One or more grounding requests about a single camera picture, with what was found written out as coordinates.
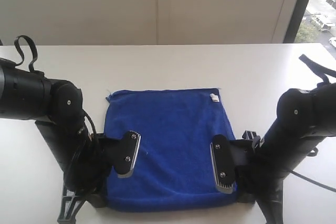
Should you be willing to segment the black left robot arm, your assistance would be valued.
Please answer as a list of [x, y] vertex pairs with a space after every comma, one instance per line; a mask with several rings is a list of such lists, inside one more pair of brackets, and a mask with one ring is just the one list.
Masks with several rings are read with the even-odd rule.
[[72, 82], [1, 59], [1, 118], [33, 120], [64, 173], [58, 223], [76, 223], [80, 208], [110, 173], [82, 105], [82, 91]]

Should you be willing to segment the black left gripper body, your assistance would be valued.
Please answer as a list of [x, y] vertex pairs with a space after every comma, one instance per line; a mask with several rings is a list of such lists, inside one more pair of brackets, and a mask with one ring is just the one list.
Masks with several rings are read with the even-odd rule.
[[47, 118], [35, 125], [63, 171], [66, 187], [88, 193], [101, 185], [111, 166], [89, 136], [82, 103], [82, 92], [73, 83], [53, 79]]

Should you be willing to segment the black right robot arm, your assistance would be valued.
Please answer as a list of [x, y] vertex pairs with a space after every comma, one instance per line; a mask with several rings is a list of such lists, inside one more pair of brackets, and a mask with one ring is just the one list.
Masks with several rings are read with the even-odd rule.
[[248, 142], [247, 161], [236, 167], [238, 191], [252, 195], [267, 223], [283, 223], [283, 184], [317, 145], [335, 136], [335, 84], [289, 89], [263, 137]]

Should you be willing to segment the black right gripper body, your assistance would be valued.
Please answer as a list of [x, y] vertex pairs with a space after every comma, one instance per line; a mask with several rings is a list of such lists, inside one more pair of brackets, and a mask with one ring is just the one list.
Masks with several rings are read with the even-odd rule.
[[276, 200], [288, 175], [325, 139], [316, 120], [314, 91], [286, 91], [275, 121], [263, 137], [249, 143], [247, 163], [237, 169], [239, 195]]

